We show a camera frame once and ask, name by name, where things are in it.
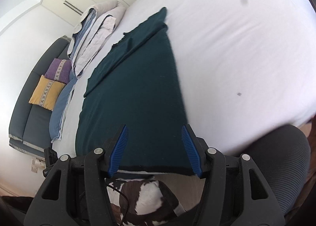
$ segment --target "white bed sheet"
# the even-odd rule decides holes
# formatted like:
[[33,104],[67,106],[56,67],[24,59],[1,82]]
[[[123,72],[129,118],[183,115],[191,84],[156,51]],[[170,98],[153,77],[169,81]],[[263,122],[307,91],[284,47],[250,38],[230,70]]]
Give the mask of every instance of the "white bed sheet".
[[61,141],[53,143],[59,156],[76,155],[94,68],[123,32],[163,6],[188,121],[210,147],[233,154],[315,113],[316,15],[308,0],[137,0],[77,81]]

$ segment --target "wall socket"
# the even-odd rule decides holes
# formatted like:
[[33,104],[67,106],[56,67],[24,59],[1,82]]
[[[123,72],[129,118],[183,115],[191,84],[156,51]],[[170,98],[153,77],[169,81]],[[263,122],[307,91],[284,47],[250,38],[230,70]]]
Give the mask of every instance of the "wall socket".
[[37,167],[35,165],[32,165],[31,171],[37,173]]
[[37,168],[39,169],[45,169],[45,161],[38,159],[38,158],[32,158],[32,167],[31,171],[37,173]]

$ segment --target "black device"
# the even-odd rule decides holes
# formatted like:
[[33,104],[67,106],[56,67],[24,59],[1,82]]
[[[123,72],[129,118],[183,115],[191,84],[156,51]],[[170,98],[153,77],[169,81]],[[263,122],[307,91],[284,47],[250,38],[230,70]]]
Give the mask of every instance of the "black device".
[[[97,148],[86,156],[70,158],[63,155],[53,167],[48,164],[49,170],[44,173],[46,179],[31,203],[24,225],[117,225],[106,191],[105,178],[111,177],[113,173],[113,151],[118,148],[118,141],[124,131],[127,131],[125,125],[102,148]],[[195,136],[188,124],[182,129],[182,141],[192,170],[200,178],[206,178],[192,225],[285,225],[271,188],[249,155],[225,156],[214,148],[208,148],[202,138]],[[47,163],[56,158],[52,150],[47,149],[45,153],[52,156],[46,159]],[[85,219],[81,218],[78,191],[80,176],[84,178],[87,208]]]

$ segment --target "grey fabric chair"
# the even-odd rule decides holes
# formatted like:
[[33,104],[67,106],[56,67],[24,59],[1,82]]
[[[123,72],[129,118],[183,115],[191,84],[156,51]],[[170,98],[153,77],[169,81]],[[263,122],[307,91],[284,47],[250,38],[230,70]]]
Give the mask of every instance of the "grey fabric chair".
[[68,59],[70,38],[57,39],[42,55],[26,80],[15,104],[10,126],[9,145],[14,149],[44,160],[44,148],[51,147],[49,120],[52,112],[38,105],[29,104],[41,75],[48,70],[54,58]]

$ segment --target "wardrobe handle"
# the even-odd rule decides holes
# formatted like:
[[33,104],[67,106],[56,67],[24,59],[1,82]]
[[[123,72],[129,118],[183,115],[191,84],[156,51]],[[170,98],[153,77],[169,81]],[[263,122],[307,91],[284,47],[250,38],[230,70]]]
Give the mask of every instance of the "wardrobe handle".
[[66,5],[67,7],[69,7],[70,9],[72,9],[73,11],[75,11],[76,13],[78,13],[79,15],[82,15],[83,14],[83,12],[80,10],[80,9],[78,9],[78,8],[76,8],[74,5],[72,5],[70,2],[68,2],[68,1],[64,1],[64,3],[63,3],[64,5]]

